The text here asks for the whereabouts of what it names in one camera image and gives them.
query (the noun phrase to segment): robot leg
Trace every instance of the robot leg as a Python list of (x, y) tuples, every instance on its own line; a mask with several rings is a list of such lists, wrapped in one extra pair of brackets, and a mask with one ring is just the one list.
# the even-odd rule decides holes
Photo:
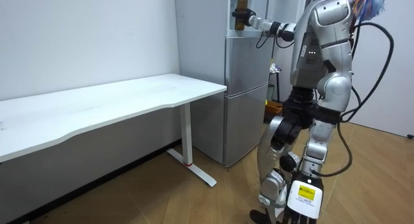
[[(287, 184), (292, 178), (291, 172), (298, 167), (300, 161), (300, 158), (291, 152), (292, 143), (300, 130), (300, 126), (290, 124), (285, 118), (274, 117), (260, 140), (257, 149), (259, 200), (267, 213), (252, 210), (250, 217), (256, 223), (276, 223), (276, 218), (285, 208)], [(278, 161), (280, 169), (274, 168)]]

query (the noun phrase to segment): bottle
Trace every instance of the bottle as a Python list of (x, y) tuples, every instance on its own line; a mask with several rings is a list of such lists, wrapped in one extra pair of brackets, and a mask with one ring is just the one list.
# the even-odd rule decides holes
[[(235, 9), (236, 13), (243, 13), (247, 11), (247, 4), (248, 0), (237, 0), (237, 7)], [(235, 19), (235, 30), (244, 30), (245, 29), (245, 21), (241, 18)]]

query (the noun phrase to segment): desk top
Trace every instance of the desk top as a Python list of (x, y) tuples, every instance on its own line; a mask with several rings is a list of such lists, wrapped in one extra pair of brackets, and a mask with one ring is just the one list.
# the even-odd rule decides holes
[(0, 162), (225, 90), (223, 85), (165, 74), (0, 101)]

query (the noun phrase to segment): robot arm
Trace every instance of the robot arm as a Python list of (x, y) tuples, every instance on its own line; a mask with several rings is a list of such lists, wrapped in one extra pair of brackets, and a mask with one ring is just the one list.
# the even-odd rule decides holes
[(285, 41), (290, 42), (294, 39), (295, 23), (279, 23), (277, 21), (262, 19), (261, 17), (257, 17), (256, 13), (251, 9), (247, 9), (244, 14), (233, 12), (232, 15), (233, 17), (243, 19), (245, 25), (248, 27), (253, 27), (264, 33), (275, 35)]

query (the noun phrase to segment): silver refrigerator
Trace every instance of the silver refrigerator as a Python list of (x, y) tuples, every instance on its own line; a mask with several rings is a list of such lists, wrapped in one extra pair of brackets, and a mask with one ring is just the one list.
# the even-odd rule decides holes
[[(273, 42), (257, 49), (260, 31), (234, 30), (236, 3), (175, 0), (181, 74), (227, 86), (191, 103), (193, 145), (225, 166), (260, 140)], [(268, 5), (269, 0), (249, 0), (259, 16), (268, 16)]]

